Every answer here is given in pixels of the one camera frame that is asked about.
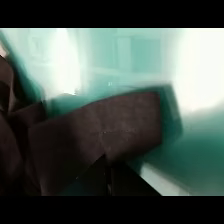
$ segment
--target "teal surface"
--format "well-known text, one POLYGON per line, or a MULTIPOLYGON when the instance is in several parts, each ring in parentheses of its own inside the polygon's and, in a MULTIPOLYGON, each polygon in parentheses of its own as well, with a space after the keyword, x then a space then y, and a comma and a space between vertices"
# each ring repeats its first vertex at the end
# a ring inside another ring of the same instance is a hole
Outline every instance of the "teal surface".
POLYGON ((45 100, 49 116, 158 91, 163 144, 130 165, 150 182, 150 164, 192 195, 224 195, 223 37, 223 29, 0 29, 27 95, 45 100))

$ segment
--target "black cloth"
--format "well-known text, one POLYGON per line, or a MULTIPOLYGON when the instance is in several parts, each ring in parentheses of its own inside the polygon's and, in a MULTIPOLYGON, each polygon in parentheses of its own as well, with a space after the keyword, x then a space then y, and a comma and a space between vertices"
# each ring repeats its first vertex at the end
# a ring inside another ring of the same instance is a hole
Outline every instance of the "black cloth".
POLYGON ((17 78, 0 57, 1 195, 65 195, 69 188, 77 195, 158 195, 125 164, 161 143, 156 93, 110 97, 47 119, 17 78))

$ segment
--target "brown fabric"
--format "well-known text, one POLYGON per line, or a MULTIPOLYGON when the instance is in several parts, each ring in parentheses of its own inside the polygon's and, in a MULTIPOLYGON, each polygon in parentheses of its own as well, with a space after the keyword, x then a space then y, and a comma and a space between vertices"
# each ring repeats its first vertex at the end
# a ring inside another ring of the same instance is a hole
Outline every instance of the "brown fabric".
POLYGON ((75 182, 90 187, 86 194, 107 195, 108 182, 117 184, 110 169, 160 142, 156 93, 111 97, 46 120, 0 57, 0 194, 58 195, 75 182))

